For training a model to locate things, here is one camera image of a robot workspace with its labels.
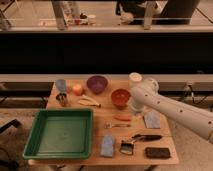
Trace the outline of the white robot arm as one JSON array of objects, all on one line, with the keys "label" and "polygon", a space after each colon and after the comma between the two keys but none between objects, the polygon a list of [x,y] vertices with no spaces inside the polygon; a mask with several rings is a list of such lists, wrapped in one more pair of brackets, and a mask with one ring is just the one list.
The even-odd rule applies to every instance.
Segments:
[{"label": "white robot arm", "polygon": [[212,112],[162,96],[158,90],[159,84],[153,78],[131,81],[129,109],[136,114],[145,106],[152,108],[213,144]]}]

